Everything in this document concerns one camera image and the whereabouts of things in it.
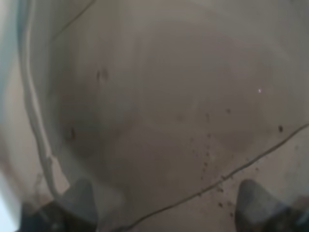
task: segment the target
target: dirt spot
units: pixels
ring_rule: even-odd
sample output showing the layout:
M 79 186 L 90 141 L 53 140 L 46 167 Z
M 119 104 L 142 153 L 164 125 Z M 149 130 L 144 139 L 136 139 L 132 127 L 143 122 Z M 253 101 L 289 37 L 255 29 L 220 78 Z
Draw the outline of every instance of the dirt spot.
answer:
M 282 126 L 282 125 L 279 125 L 279 126 L 278 126 L 278 130 L 279 130 L 279 133 L 282 133 L 282 132 L 283 132 L 283 126 Z

